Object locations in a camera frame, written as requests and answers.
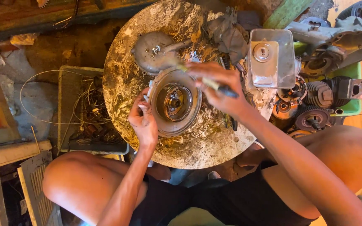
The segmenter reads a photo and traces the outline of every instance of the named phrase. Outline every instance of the black shorts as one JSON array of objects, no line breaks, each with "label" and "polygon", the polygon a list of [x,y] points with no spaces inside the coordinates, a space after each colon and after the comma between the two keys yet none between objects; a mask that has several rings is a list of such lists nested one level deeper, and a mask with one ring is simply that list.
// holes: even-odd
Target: black shorts
[{"label": "black shorts", "polygon": [[312,221],[292,211],[262,177],[261,169],[275,165],[263,162],[258,169],[221,187],[191,188],[171,185],[147,175],[148,191],[135,209],[131,226],[167,226],[190,207],[207,210],[226,225],[307,226]]}]

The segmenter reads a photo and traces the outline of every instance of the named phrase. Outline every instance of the screwdriver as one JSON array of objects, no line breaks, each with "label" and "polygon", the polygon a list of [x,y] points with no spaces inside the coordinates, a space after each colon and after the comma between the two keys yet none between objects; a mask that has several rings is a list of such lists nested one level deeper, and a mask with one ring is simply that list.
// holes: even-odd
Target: screwdriver
[{"label": "screwdriver", "polygon": [[[176,69],[186,72],[188,70],[188,68],[184,65],[183,62],[178,61],[176,63]],[[224,85],[224,84],[220,84],[217,81],[213,80],[213,79],[209,79],[206,77],[202,78],[202,83],[216,91],[221,92],[222,94],[229,96],[231,98],[238,98],[240,95],[238,93],[236,93],[233,89],[231,89],[231,87],[229,85]]]}]

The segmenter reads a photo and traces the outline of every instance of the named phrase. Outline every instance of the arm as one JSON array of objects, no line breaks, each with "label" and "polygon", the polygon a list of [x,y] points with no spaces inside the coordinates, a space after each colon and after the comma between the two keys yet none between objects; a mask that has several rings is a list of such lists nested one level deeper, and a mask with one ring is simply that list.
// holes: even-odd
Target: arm
[{"label": "arm", "polygon": [[[189,64],[188,73],[198,78],[210,104],[233,116],[268,149],[300,191],[316,206],[330,226],[362,226],[362,204],[344,183],[299,142],[263,118],[244,99],[239,75],[218,64]],[[200,77],[209,77],[239,92],[232,99],[205,87]]]},{"label": "arm", "polygon": [[131,220],[139,189],[158,138],[157,125],[150,105],[143,99],[143,94],[147,92],[148,88],[139,94],[128,116],[139,138],[138,154],[105,207],[98,226],[127,226]]}]

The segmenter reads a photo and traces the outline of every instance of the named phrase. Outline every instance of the round table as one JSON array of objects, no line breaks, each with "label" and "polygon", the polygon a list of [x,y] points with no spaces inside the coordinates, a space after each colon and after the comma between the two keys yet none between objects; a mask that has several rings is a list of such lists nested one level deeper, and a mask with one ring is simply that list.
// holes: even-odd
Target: round table
[{"label": "round table", "polygon": [[[104,98],[108,113],[124,140],[136,150],[139,141],[127,117],[135,96],[147,87],[154,77],[142,74],[130,50],[142,34],[162,31],[171,35],[175,41],[192,39],[193,45],[180,51],[183,60],[216,60],[219,52],[200,38],[200,27],[204,12],[209,11],[208,20],[211,20],[223,15],[226,6],[216,1],[195,2],[193,4],[182,0],[162,0],[144,8],[121,28],[108,52],[103,73]],[[245,68],[249,68],[247,62],[246,58]],[[253,94],[260,114],[269,119],[276,90],[255,88],[250,80],[250,72],[244,79],[244,84],[244,91]],[[236,157],[255,139],[255,136],[242,125],[238,126],[236,132],[231,128],[225,128],[224,114],[210,106],[203,95],[201,109],[194,124],[180,136],[159,137],[152,160],[182,169],[212,167]]]}]

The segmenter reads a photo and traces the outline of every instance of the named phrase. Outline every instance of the green wooden beam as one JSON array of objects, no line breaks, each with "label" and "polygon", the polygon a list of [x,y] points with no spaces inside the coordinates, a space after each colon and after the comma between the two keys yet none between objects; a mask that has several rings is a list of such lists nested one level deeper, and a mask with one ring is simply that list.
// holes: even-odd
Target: green wooden beam
[{"label": "green wooden beam", "polygon": [[313,0],[283,0],[265,21],[264,28],[285,29],[295,18],[309,7]]}]

